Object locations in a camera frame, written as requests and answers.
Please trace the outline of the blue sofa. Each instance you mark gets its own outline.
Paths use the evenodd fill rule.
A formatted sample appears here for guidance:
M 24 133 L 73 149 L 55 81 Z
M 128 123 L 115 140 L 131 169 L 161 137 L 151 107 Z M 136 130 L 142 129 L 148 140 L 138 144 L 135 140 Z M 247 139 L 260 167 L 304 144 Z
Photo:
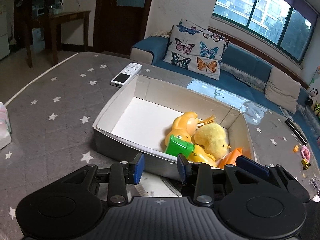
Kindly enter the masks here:
M 164 58 L 169 45 L 170 41 L 168 38 L 148 37 L 133 45 L 130 58 L 194 77 L 247 98 L 279 114 L 282 113 L 279 106 L 265 98 L 265 86 L 270 77 L 271 70 L 275 67 L 263 59 L 238 46 L 230 44 L 222 57 L 219 80 L 214 80 L 190 70 L 176 67 L 170 62 L 165 62 Z

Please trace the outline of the pink toy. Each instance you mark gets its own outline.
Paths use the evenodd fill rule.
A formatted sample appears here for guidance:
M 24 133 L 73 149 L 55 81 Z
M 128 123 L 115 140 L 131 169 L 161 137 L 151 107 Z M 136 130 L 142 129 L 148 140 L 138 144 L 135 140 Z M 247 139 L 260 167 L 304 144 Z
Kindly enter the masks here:
M 300 153 L 301 153 L 302 158 L 305 159 L 309 163 L 310 158 L 311 158 L 311 154 L 310 154 L 309 149 L 305 145 L 303 145 L 300 148 Z

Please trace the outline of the white remote control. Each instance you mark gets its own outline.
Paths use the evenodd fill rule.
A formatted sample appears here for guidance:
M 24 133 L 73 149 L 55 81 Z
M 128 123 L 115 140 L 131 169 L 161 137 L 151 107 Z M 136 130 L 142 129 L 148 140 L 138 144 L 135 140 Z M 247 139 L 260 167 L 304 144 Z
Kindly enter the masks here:
M 123 87 L 141 70 L 141 68 L 141 64 L 130 62 L 110 81 L 110 84 L 116 87 Z

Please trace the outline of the panda plush toy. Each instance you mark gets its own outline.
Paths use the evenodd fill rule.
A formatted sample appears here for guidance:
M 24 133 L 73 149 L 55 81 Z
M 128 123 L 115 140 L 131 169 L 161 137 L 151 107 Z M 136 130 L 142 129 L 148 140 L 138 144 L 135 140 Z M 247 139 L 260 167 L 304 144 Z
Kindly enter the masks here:
M 316 97 L 318 95 L 318 89 L 313 88 L 308 92 L 308 98 L 305 101 L 305 104 L 309 107 L 311 107 L 316 102 Z

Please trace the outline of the white cardboard box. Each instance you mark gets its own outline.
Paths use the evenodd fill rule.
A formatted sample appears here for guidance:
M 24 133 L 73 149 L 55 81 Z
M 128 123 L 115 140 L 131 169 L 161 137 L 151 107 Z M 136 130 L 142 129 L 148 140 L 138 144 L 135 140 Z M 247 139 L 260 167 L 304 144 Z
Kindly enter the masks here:
M 137 75 L 103 107 L 93 124 L 97 152 L 117 161 L 145 154 L 145 171 L 179 179 L 176 157 L 164 153 L 164 138 L 174 119 L 196 112 L 200 119 L 215 115 L 232 149 L 256 159 L 248 124 L 246 99 L 191 79 L 186 87 Z

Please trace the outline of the dark wooden door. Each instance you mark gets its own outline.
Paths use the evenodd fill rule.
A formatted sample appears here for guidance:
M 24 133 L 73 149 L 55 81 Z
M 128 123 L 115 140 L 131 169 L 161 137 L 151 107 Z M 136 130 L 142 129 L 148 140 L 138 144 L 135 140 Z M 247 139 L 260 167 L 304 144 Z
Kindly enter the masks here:
M 97 0 L 93 48 L 129 55 L 145 35 L 152 0 Z

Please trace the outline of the green framed window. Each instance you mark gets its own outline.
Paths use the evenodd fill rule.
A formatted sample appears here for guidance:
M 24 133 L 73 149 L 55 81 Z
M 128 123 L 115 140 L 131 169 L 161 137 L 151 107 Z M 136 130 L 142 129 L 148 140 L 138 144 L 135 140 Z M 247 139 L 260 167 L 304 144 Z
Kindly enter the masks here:
M 301 63 L 319 14 L 304 0 L 216 0 L 213 16 L 254 33 Z

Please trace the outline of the yellow plush chick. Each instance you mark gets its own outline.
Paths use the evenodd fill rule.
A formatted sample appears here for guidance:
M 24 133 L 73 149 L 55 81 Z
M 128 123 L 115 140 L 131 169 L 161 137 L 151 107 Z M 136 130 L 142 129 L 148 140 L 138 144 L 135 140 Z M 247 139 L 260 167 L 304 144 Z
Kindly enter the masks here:
M 195 144 L 201 145 L 206 154 L 215 160 L 222 159 L 231 148 L 227 143 L 227 135 L 222 126 L 211 123 L 200 127 L 193 135 Z

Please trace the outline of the yellow toy truck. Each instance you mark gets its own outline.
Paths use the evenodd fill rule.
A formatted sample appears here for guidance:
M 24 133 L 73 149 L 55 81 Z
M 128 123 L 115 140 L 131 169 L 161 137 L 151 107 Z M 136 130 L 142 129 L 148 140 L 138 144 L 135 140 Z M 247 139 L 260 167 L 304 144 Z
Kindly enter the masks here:
M 303 165 L 303 170 L 307 170 L 311 166 L 311 164 L 305 158 L 302 159 L 301 163 Z

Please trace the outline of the orange plastic duck toy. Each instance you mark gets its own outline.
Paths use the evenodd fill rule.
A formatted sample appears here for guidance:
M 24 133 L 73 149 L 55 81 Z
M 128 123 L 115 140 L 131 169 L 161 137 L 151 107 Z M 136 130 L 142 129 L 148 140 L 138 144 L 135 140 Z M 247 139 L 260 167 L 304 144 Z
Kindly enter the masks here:
M 178 116 L 172 123 L 171 131 L 166 135 L 164 139 L 165 146 L 167 148 L 168 141 L 171 135 L 178 137 L 184 141 L 192 142 L 192 136 L 196 132 L 198 126 L 203 126 L 214 122 L 215 116 L 210 116 L 204 120 L 198 118 L 198 114 L 195 112 L 185 112 Z M 204 149 L 197 144 L 194 144 L 194 151 L 187 158 L 188 161 L 206 163 L 211 167 L 217 167 L 215 158 L 206 154 Z

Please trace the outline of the butterfly print pillow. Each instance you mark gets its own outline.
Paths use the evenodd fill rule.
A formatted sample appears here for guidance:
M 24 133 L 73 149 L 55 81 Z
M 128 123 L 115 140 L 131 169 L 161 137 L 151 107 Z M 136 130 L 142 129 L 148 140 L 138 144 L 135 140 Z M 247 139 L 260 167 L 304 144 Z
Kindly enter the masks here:
M 163 61 L 218 80 L 222 56 L 228 45 L 227 38 L 181 19 L 171 30 Z

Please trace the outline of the small orange toy block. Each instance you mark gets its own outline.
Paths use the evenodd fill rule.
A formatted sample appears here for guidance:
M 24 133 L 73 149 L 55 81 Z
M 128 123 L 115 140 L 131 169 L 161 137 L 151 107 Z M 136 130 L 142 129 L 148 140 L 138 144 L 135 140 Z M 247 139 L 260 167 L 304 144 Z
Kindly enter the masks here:
M 299 151 L 299 146 L 298 145 L 295 145 L 294 148 L 293 148 L 293 151 L 296 153 Z

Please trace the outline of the pink tissue pack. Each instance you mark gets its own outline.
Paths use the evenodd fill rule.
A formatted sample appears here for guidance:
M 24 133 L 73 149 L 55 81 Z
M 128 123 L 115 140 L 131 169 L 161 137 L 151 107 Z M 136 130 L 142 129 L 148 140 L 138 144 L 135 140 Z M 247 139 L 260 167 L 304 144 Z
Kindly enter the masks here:
M 0 149 L 11 143 L 11 126 L 8 111 L 0 102 Z

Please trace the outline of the beige cushion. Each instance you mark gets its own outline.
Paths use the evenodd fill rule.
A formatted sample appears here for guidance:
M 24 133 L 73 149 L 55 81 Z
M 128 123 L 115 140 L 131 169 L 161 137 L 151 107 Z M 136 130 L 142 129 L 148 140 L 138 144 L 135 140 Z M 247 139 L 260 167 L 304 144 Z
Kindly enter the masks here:
M 281 108 L 296 113 L 301 84 L 276 67 L 272 67 L 265 86 L 265 97 Z

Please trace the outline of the dark wooden side table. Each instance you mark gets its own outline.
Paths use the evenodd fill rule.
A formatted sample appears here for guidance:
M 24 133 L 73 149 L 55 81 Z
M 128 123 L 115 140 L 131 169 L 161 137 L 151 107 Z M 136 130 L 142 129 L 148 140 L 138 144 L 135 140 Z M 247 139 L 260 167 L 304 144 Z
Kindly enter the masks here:
M 52 58 L 53 64 L 56 65 L 59 62 L 58 59 L 58 48 L 62 44 L 61 38 L 61 25 L 73 22 L 77 20 L 83 20 L 83 43 L 82 50 L 87 51 L 88 49 L 88 29 L 89 29 L 89 15 L 90 10 L 85 11 L 73 11 L 73 12 L 63 12 L 56 15 L 43 15 L 42 17 L 36 19 L 36 22 L 44 23 L 46 27 L 49 28 L 49 37 L 52 48 Z M 31 57 L 31 37 L 32 34 L 32 24 L 33 18 L 30 16 L 25 16 L 23 22 L 23 30 L 24 30 L 24 41 L 25 47 L 27 50 L 27 65 L 29 68 L 33 67 L 32 57 Z

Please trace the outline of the green bean bag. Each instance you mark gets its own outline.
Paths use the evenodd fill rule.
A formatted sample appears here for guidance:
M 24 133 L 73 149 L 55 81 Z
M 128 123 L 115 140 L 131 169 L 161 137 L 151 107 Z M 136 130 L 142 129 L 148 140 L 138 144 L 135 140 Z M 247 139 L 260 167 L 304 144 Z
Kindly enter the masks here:
M 186 158 L 194 151 L 194 144 L 171 135 L 165 153 L 177 157 L 183 154 Z

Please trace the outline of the black rod on table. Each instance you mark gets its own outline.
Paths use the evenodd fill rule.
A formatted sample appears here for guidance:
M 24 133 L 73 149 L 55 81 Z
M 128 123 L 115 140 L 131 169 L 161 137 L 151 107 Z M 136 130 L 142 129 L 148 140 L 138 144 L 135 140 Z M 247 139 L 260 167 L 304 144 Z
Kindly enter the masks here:
M 303 133 L 297 128 L 291 119 L 286 119 L 285 124 L 287 124 L 287 126 L 292 130 L 302 145 L 306 146 L 308 144 L 306 137 L 304 137 Z

